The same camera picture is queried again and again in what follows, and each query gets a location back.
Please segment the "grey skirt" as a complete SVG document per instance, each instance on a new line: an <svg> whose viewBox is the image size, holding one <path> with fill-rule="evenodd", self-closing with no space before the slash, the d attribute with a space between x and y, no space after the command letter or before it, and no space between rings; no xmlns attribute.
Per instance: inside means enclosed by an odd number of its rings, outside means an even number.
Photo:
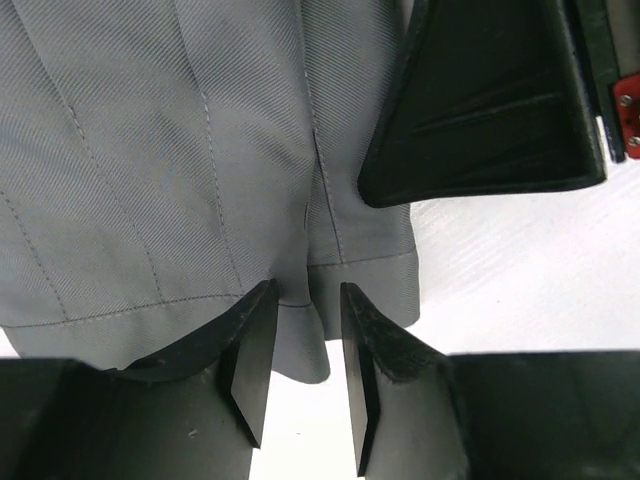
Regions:
<svg viewBox="0 0 640 480"><path fill-rule="evenodd" d="M274 369L329 374L339 290L420 315L406 205L357 178L409 1L5 1L1 328L123 369L279 287Z"/></svg>

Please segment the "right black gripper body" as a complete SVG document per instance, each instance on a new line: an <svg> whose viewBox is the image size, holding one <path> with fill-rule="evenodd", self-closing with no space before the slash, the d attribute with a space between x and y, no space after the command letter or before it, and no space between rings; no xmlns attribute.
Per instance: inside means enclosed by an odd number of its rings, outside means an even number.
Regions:
<svg viewBox="0 0 640 480"><path fill-rule="evenodd" d="M573 6L611 160L639 159L639 0Z"/></svg>

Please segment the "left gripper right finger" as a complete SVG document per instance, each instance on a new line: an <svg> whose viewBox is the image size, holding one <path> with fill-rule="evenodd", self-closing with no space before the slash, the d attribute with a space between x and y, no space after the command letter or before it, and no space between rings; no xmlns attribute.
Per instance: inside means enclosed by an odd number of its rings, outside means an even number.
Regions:
<svg viewBox="0 0 640 480"><path fill-rule="evenodd" d="M340 289L357 474L364 479L635 479L639 355L445 355Z"/></svg>

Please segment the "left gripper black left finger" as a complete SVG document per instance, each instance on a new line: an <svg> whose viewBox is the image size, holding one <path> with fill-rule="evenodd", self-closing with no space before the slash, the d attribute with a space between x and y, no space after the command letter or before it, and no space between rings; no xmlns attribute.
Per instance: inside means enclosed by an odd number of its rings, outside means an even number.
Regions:
<svg viewBox="0 0 640 480"><path fill-rule="evenodd" d="M262 441L278 318L263 281L123 370L1 363L5 479L245 479Z"/></svg>

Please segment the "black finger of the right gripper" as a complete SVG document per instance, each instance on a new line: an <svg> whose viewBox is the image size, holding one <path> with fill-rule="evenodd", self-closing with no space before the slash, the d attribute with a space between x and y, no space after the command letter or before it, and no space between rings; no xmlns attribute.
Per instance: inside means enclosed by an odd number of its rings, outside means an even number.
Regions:
<svg viewBox="0 0 640 480"><path fill-rule="evenodd" d="M386 208L605 179L568 1L418 1L358 178Z"/></svg>

